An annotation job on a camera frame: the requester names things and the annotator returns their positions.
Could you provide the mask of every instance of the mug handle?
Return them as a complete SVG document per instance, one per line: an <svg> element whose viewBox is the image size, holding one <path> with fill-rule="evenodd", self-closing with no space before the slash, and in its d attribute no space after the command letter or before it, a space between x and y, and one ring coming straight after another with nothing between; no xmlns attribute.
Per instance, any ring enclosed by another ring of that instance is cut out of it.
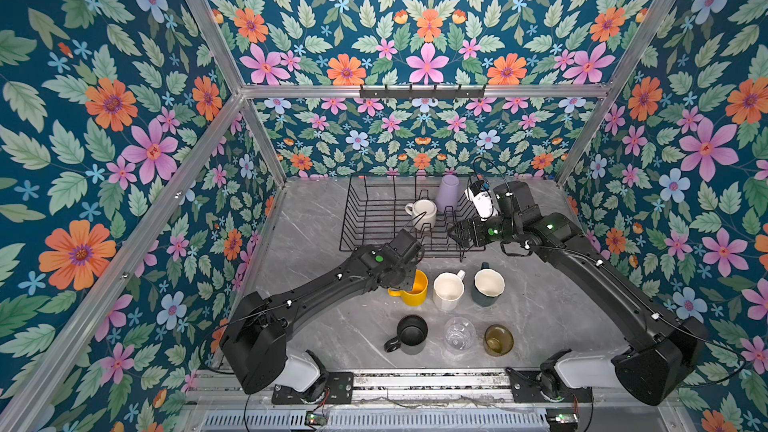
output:
<svg viewBox="0 0 768 432"><path fill-rule="evenodd" d="M401 345L402 342L400 342L400 339L398 337L393 337L384 343L384 350L387 352L394 352L399 349Z"/></svg>

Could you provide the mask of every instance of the black wire dish rack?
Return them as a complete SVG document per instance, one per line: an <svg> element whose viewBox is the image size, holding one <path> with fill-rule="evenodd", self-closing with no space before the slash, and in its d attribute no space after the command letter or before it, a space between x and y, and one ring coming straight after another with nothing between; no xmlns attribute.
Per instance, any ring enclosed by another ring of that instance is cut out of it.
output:
<svg viewBox="0 0 768 432"><path fill-rule="evenodd" d="M423 198L434 201L439 187L439 177L350 178L339 250L351 252L360 245L383 245L405 228L424 247L424 257L462 261L467 252L485 251L485 245L463 248L448 236L458 221L476 215L464 194L460 194L456 208L447 207L444 214L438 212L434 228L427 224L423 230L416 229L418 216L410 216L406 205Z"/></svg>

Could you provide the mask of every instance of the black mug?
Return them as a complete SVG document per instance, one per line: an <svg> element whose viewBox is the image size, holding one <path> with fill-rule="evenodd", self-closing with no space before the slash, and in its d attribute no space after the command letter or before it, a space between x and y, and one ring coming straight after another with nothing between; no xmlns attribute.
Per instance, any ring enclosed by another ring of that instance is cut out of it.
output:
<svg viewBox="0 0 768 432"><path fill-rule="evenodd" d="M427 322L418 315L407 315L397 324L397 336L384 343L384 350L394 352L402 350L408 355L416 355L427 341Z"/></svg>
<svg viewBox="0 0 768 432"><path fill-rule="evenodd" d="M484 262L472 283L472 300L480 307L489 307L496 302L502 292L504 292L504 277Z"/></svg>

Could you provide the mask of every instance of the yellow mug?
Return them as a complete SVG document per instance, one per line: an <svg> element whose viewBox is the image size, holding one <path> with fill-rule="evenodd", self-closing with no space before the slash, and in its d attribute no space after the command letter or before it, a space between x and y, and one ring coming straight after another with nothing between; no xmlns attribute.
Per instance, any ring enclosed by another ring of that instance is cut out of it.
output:
<svg viewBox="0 0 768 432"><path fill-rule="evenodd" d="M429 280L424 272L416 270L416 279L413 281L413 289L410 292L396 291L388 289L387 291L393 297L400 297L403 302L411 307L417 307L424 303L427 298L427 287Z"/></svg>

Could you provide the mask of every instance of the ventilation grille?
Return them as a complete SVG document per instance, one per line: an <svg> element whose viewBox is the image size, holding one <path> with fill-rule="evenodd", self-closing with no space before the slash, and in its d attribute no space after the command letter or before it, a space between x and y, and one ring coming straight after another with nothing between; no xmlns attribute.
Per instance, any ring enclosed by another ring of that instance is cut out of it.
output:
<svg viewBox="0 0 768 432"><path fill-rule="evenodd" d="M251 430L310 430L305 410L252 410ZM549 430L544 411L349 409L329 414L323 430ZM206 416L203 430L245 430L242 410L218 410Z"/></svg>

